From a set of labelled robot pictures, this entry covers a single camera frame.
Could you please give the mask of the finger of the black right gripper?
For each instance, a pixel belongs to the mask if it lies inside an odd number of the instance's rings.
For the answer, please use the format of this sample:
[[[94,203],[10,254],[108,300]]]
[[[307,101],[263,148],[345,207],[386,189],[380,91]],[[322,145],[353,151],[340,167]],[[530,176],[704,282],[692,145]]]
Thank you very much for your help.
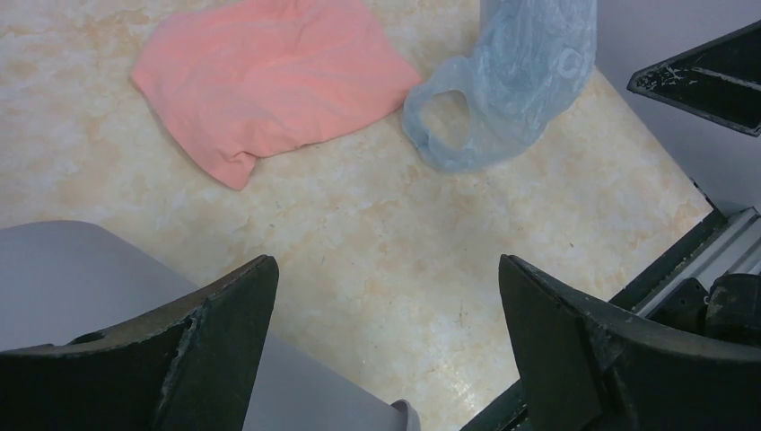
[[[760,136],[760,22],[641,69],[629,92]]]

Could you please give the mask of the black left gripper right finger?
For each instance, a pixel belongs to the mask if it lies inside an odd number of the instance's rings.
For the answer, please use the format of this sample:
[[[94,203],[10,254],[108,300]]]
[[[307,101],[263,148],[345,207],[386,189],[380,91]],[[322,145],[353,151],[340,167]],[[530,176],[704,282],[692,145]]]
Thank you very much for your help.
[[[758,348],[644,319],[513,255],[499,289],[534,429],[759,429]]]

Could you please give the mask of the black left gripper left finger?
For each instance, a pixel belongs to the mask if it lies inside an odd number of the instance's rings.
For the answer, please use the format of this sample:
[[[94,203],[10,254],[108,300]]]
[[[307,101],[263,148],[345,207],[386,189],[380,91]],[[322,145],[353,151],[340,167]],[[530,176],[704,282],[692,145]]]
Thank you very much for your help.
[[[262,255],[68,344],[3,352],[2,429],[242,429],[278,278]]]

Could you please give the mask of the grey plastic trash bin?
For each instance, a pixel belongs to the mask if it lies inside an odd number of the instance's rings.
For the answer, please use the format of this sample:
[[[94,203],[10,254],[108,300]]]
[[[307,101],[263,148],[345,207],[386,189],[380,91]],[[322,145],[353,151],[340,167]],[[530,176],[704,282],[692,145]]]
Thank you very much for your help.
[[[62,346],[175,301],[194,286],[95,224],[1,232],[1,355]],[[240,430],[417,430],[406,400],[386,403],[267,331]]]

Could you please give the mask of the light blue plastic trash bag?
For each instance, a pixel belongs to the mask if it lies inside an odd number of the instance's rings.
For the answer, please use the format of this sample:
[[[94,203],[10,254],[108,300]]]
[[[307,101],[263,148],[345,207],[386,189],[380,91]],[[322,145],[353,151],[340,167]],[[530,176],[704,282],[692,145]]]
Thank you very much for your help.
[[[597,49],[594,1],[483,1],[468,56],[450,57],[408,94],[402,127],[442,172],[475,172],[518,156],[580,96]],[[446,143],[424,121],[437,96],[457,92],[468,128]]]

